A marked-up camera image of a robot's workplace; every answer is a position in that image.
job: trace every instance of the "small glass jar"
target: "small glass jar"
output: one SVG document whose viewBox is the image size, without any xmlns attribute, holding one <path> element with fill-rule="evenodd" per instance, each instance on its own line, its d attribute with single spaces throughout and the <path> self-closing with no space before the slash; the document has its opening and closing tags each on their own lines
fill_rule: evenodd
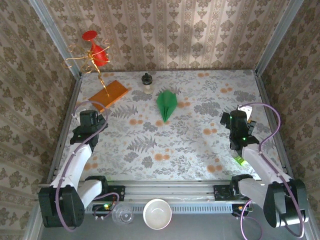
<svg viewBox="0 0 320 240">
<path fill-rule="evenodd" d="M 154 87 L 152 86 L 152 76 L 148 73 L 145 73 L 142 78 L 142 84 L 144 85 L 143 92 L 145 94 L 152 94 L 154 92 Z"/>
</svg>

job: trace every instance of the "table surface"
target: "table surface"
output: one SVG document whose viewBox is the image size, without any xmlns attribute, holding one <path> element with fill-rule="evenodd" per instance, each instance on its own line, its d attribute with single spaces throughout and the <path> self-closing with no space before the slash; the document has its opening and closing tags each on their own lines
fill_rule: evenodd
<svg viewBox="0 0 320 240">
<path fill-rule="evenodd" d="M 107 180 L 229 180 L 234 175 L 259 177 L 247 163 L 240 166 L 230 150 L 229 130 L 220 125 L 223 112 L 238 105 L 261 102 L 252 70 L 149 71 L 154 92 L 144 94 L 141 77 L 145 72 L 103 73 L 108 84 L 118 80 L 129 92 L 108 111 L 108 128 L 84 167 L 81 179 L 103 175 Z M 102 89 L 97 73 L 85 74 L 77 104 Z M 164 90 L 176 93 L 178 106 L 164 123 L 156 100 Z M 90 104 L 84 109 L 94 109 Z M 257 121 L 253 135 L 262 140 L 271 131 L 263 107 L 253 107 Z M 73 119 L 68 131 L 60 167 L 70 149 Z M 264 151 L 280 166 L 273 141 Z"/>
</svg>

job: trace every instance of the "gold wire figure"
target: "gold wire figure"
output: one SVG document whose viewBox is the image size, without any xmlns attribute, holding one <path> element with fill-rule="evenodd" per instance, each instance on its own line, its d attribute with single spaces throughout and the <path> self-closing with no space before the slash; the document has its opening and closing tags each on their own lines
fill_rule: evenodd
<svg viewBox="0 0 320 240">
<path fill-rule="evenodd" d="M 98 79 L 100 80 L 103 88 L 106 91 L 107 96 L 109 97 L 109 93 L 107 91 L 107 87 L 105 85 L 104 80 L 102 79 L 102 75 L 100 72 L 100 69 L 98 68 L 98 66 L 103 66 L 107 63 L 110 62 L 110 59 L 108 58 L 108 56 L 110 54 L 106 53 L 105 51 L 110 48 L 110 46 L 107 46 L 105 48 L 101 48 L 100 46 L 96 45 L 93 41 L 93 39 L 97 36 L 97 32 L 95 31 L 87 31 L 83 34 L 82 38 L 86 41 L 91 41 L 92 43 L 92 47 L 91 50 L 87 50 L 85 51 L 85 49 L 77 44 L 72 44 L 70 46 L 67 47 L 67 50 L 69 51 L 69 53 L 72 53 L 75 51 L 76 48 L 78 48 L 82 53 L 86 54 L 86 56 L 81 56 L 81 57 L 69 57 L 66 58 L 64 60 L 64 66 L 66 68 L 72 68 L 73 64 L 71 60 L 81 60 L 84 59 L 84 63 L 80 68 L 80 71 L 84 74 L 89 74 L 91 73 L 93 70 L 96 70 L 98 72 Z M 107 40 L 103 41 L 103 45 L 109 45 L 109 42 L 107 42 Z"/>
</svg>

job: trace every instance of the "green paper leaf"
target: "green paper leaf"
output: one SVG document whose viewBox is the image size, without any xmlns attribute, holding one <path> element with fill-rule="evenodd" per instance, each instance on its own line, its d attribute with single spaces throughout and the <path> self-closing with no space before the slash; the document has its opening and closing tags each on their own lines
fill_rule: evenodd
<svg viewBox="0 0 320 240">
<path fill-rule="evenodd" d="M 169 90 L 160 93 L 156 103 L 164 122 L 169 119 L 178 105 L 176 94 L 170 92 Z"/>
</svg>

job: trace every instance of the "damask wallpaper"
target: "damask wallpaper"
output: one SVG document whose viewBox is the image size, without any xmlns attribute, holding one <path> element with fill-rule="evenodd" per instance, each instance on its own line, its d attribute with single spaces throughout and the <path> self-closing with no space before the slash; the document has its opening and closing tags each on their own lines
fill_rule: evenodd
<svg viewBox="0 0 320 240">
<path fill-rule="evenodd" d="M 67 44 L 98 32 L 104 71 L 253 69 L 289 0 L 44 0 Z"/>
<path fill-rule="evenodd" d="M 23 237 L 75 83 L 26 0 L 0 1 L 0 239 Z"/>
<path fill-rule="evenodd" d="M 320 1 L 304 0 L 262 75 L 293 173 L 320 226 Z"/>
</svg>

